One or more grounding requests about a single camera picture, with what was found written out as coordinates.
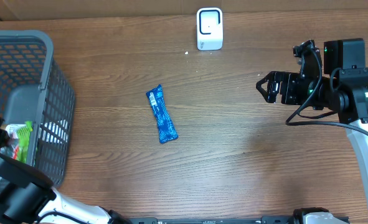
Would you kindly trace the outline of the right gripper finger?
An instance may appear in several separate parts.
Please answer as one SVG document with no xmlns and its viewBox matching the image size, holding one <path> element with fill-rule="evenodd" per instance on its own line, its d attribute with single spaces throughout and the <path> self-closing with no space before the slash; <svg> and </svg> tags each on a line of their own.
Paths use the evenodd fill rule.
<svg viewBox="0 0 368 224">
<path fill-rule="evenodd" d="M 259 80 L 256 83 L 256 89 L 262 89 L 262 86 L 264 84 L 267 85 L 267 88 L 279 89 L 280 82 L 276 79 L 276 73 L 277 73 L 277 71 L 271 71 L 264 78 Z"/>
<path fill-rule="evenodd" d="M 260 92 L 267 103 L 275 103 L 278 94 L 278 83 L 273 80 L 262 79 L 256 84 L 256 89 Z"/>
</svg>

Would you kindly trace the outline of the blue snack bar wrapper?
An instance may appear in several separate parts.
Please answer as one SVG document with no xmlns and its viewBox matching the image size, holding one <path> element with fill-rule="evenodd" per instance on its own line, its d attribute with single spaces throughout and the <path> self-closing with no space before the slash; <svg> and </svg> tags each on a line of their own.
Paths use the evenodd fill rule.
<svg viewBox="0 0 368 224">
<path fill-rule="evenodd" d="M 167 111 L 162 85 L 149 90 L 146 93 L 153 115 L 156 118 L 159 142 L 164 144 L 166 142 L 176 140 L 179 135 L 174 127 L 174 123 Z"/>
</svg>

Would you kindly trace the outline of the green snack bag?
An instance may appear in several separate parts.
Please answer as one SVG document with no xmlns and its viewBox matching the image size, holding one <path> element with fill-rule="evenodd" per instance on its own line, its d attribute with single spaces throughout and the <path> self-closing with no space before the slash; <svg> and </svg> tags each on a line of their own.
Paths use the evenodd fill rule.
<svg viewBox="0 0 368 224">
<path fill-rule="evenodd" d="M 33 131 L 32 122 L 26 121 L 24 124 L 8 124 L 1 126 L 1 128 L 7 133 L 6 145 L 0 149 L 1 154 L 26 163 L 30 136 Z"/>
</svg>

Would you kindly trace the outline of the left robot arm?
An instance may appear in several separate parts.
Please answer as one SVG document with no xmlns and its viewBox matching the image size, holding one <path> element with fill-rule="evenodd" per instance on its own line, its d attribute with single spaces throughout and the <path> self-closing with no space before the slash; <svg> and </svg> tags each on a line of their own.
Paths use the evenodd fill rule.
<svg viewBox="0 0 368 224">
<path fill-rule="evenodd" d="M 0 149 L 7 132 L 0 118 Z M 0 223 L 129 223 L 114 210 L 62 195 L 36 168 L 0 152 Z"/>
</svg>

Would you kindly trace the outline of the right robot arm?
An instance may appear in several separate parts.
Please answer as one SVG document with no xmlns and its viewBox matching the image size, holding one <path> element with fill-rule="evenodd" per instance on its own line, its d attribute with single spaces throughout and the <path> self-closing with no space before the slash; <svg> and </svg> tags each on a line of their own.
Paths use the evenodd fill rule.
<svg viewBox="0 0 368 224">
<path fill-rule="evenodd" d="M 256 84 L 267 103 L 281 95 L 298 109 L 288 126 L 345 128 L 356 155 L 368 209 L 368 67 L 364 39 L 331 40 L 317 48 L 313 40 L 293 47 L 298 73 L 271 71 Z"/>
</svg>

